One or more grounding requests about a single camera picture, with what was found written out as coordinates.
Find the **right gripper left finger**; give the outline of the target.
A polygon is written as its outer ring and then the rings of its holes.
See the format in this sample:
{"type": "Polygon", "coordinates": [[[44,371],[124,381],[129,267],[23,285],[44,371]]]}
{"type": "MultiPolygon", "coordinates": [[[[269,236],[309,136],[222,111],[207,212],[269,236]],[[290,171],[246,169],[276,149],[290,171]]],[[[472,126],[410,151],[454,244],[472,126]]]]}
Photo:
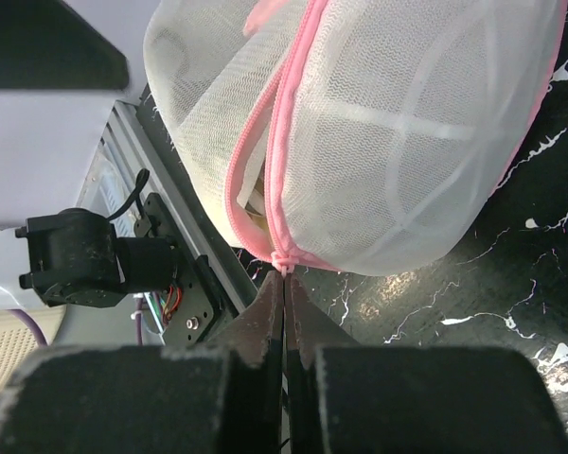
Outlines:
{"type": "Polygon", "coordinates": [[[0,453],[276,453],[284,280],[192,347],[57,346],[0,394],[0,453]]]}

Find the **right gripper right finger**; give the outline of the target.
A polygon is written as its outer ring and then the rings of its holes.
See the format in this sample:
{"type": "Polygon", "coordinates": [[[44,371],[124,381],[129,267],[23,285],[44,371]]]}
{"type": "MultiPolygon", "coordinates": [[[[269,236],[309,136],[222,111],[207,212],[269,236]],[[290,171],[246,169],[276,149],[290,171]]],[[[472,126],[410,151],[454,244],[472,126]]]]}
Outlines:
{"type": "Polygon", "coordinates": [[[536,368],[500,347],[361,345],[284,281],[294,453],[568,453],[536,368]]]}

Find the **white mesh laundry bag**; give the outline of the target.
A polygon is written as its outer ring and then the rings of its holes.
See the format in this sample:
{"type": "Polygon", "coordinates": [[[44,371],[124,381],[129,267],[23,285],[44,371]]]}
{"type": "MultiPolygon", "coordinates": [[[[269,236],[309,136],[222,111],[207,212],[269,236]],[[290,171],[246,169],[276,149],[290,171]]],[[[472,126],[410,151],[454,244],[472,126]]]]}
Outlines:
{"type": "Polygon", "coordinates": [[[554,72],[564,1],[163,1],[144,63],[223,239],[288,273],[387,276],[448,253],[554,72]],[[265,159],[269,233],[239,205],[265,159]]]}

